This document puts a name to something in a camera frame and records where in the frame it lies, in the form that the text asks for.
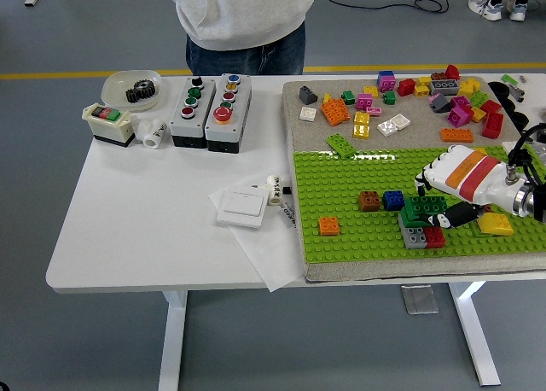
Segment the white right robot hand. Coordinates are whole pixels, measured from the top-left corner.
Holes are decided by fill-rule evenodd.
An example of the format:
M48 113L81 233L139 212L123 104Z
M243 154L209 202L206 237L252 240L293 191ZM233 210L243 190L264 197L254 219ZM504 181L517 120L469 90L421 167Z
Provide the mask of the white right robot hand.
M445 229L472 222L494 204L508 213L529 214L524 201L530 189L522 175L507 179L507 164L464 145L452 145L415 177L418 194L430 189L443 191L461 201L442 213L425 214L420 220Z

